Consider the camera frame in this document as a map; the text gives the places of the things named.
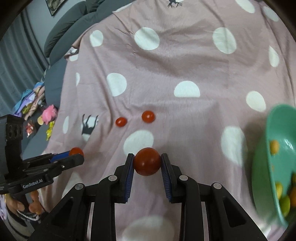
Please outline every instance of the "bed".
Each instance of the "bed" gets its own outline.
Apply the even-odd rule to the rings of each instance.
[[[153,147],[196,181],[223,184],[268,240],[280,238],[284,229],[258,217],[250,192],[268,111],[295,106],[296,44],[272,9],[247,0],[137,0],[72,46],[45,153],[78,146],[85,163],[41,190],[47,210],[75,183],[97,183],[128,153]],[[151,124],[141,119],[146,110],[156,115]],[[160,173],[135,174],[128,204],[115,210],[118,240],[178,239],[180,207],[168,205]]]

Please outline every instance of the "cherry tomato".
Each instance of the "cherry tomato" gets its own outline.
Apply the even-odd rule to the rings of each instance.
[[[79,147],[74,147],[70,150],[69,152],[69,156],[75,155],[75,154],[80,154],[82,156],[84,156],[83,151],[79,148]]]
[[[142,120],[146,123],[152,123],[155,120],[155,115],[152,111],[146,110],[142,114]]]
[[[160,155],[151,147],[140,150],[133,160],[134,169],[142,176],[153,175],[159,170],[160,164]]]
[[[128,122],[128,120],[124,117],[119,117],[116,121],[115,121],[115,124],[118,126],[118,127],[123,127],[126,125],[126,123]]]

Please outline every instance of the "gray curtain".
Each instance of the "gray curtain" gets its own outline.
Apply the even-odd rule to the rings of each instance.
[[[24,9],[0,41],[0,116],[11,114],[22,92],[33,89],[47,67]]]

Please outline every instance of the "human hand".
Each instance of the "human hand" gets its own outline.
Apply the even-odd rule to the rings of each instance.
[[[39,201],[39,193],[37,190],[30,193],[31,198],[33,202],[29,205],[29,211],[32,213],[36,213],[37,215],[40,215],[43,212],[43,208],[41,206],[41,203]],[[9,194],[5,195],[5,202],[8,207],[8,209],[17,215],[18,211],[24,211],[25,206],[20,202],[12,198]]]

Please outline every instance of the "folded clothes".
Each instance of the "folded clothes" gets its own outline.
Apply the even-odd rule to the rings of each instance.
[[[22,93],[22,97],[20,98],[20,101],[18,103],[16,103],[16,105],[12,108],[12,114],[14,115],[17,110],[20,108],[20,105],[22,104],[23,100],[29,95],[31,94],[33,91],[32,90],[25,90]]]
[[[23,92],[21,100],[12,109],[12,114],[18,117],[25,115],[24,118],[27,120],[38,108],[38,103],[44,99],[44,91],[44,83],[38,82],[33,90]]]

